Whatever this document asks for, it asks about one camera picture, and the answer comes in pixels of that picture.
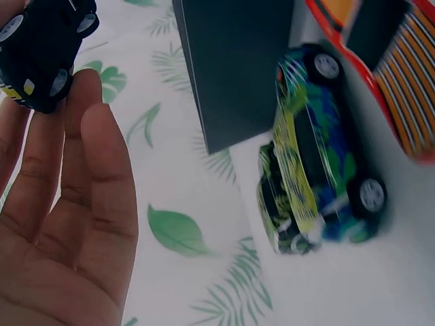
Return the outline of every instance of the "blue and green toy car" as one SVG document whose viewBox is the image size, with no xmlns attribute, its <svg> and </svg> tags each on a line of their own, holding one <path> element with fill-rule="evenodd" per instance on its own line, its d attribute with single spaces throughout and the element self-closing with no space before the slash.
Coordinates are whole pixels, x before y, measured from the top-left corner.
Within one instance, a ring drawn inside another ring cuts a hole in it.
<svg viewBox="0 0 435 326">
<path fill-rule="evenodd" d="M 258 203 L 278 253 L 322 239 L 373 237 L 387 202 L 341 92 L 343 68 L 319 46 L 289 49 L 277 69 L 273 141 L 260 149 Z"/>
</svg>

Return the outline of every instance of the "car window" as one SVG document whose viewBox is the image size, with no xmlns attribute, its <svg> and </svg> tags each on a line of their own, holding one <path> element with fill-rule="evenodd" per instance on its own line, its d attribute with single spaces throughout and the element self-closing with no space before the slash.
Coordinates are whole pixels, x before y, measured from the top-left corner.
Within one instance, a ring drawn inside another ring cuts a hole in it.
<svg viewBox="0 0 435 326">
<path fill-rule="evenodd" d="M 408 10 L 406 0 L 364 0 L 346 46 L 375 70 Z"/>
<path fill-rule="evenodd" d="M 306 109 L 300 111 L 294 119 L 296 140 L 305 175 L 311 187 L 328 183 L 310 117 Z"/>
</svg>

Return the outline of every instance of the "human hand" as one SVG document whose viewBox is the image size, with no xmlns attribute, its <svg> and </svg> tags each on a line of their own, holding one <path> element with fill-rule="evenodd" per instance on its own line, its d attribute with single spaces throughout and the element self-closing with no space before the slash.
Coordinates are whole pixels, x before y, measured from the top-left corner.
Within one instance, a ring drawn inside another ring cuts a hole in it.
<svg viewBox="0 0 435 326">
<path fill-rule="evenodd" d="M 23 1 L 0 0 L 0 26 Z M 29 114 L 8 98 L 0 106 L 0 192 Z M 50 212 L 60 169 L 61 195 Z M 0 214 L 1 324 L 119 325 L 137 234 L 124 139 L 102 103 L 98 74 L 80 71 L 55 113 L 33 114 L 22 166 Z"/>
</svg>

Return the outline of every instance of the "leaf print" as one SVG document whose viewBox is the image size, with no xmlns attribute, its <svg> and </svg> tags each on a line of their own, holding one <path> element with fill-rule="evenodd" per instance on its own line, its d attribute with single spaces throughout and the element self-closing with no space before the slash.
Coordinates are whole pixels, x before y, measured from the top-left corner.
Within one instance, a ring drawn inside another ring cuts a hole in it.
<svg viewBox="0 0 435 326">
<path fill-rule="evenodd" d="M 184 257 L 214 256 L 203 234 L 189 216 L 170 211 L 156 211 L 148 206 L 148 223 L 156 240 L 165 248 Z"/>
<path fill-rule="evenodd" d="M 124 2 L 132 5 L 138 5 L 139 7 L 155 7 L 157 6 L 153 0 L 124 0 Z"/>
<path fill-rule="evenodd" d="M 163 17 L 155 19 L 151 26 L 147 28 L 150 31 L 150 36 L 159 36 L 160 34 L 168 34 L 172 30 L 178 31 L 177 21 L 173 6 L 169 6 Z"/>
<path fill-rule="evenodd" d="M 133 325 L 136 325 L 136 323 L 137 323 L 137 318 L 135 317 L 135 318 L 132 318 L 127 324 L 125 324 L 124 326 L 133 326 Z"/>
<path fill-rule="evenodd" d="M 260 279 L 260 260 L 252 237 L 238 241 L 238 253 L 227 271 L 222 282 L 207 287 L 206 300 L 191 306 L 199 313 L 199 320 L 191 325 L 259 325 L 272 310 L 271 298 Z"/>
<path fill-rule="evenodd" d="M 204 136 L 201 131 L 193 139 L 194 149 L 198 152 L 200 160 L 205 168 L 217 174 L 219 178 L 225 179 L 232 184 L 236 182 L 236 173 L 232 164 L 230 150 L 224 149 L 219 153 L 209 155 L 205 146 Z"/>
<path fill-rule="evenodd" d="M 92 61 L 82 67 L 82 69 L 94 69 L 101 78 L 103 84 L 103 102 L 110 104 L 127 85 L 127 76 L 119 73 L 118 68 L 111 66 L 103 70 L 103 63 L 99 60 Z"/>
<path fill-rule="evenodd" d="M 153 51 L 152 64 L 163 83 L 168 84 L 172 89 L 179 92 L 186 92 L 193 96 L 192 85 L 183 48 L 179 46 L 174 49 L 172 43 L 169 44 L 169 51 Z"/>
<path fill-rule="evenodd" d="M 130 143 L 131 136 L 138 130 L 143 129 L 143 134 L 148 145 L 153 148 L 152 138 L 151 138 L 151 125 L 156 119 L 158 112 L 160 111 L 160 103 L 154 105 L 151 109 L 146 111 L 139 119 L 131 126 L 130 130 L 127 132 L 126 142 L 127 145 Z"/>
</svg>

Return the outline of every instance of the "gray panel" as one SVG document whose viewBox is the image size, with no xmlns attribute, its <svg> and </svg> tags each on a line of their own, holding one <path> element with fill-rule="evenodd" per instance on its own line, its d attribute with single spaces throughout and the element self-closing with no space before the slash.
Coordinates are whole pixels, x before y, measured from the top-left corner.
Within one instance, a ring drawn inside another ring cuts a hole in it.
<svg viewBox="0 0 435 326">
<path fill-rule="evenodd" d="M 209 153 L 268 130 L 292 0 L 173 0 Z"/>
</svg>

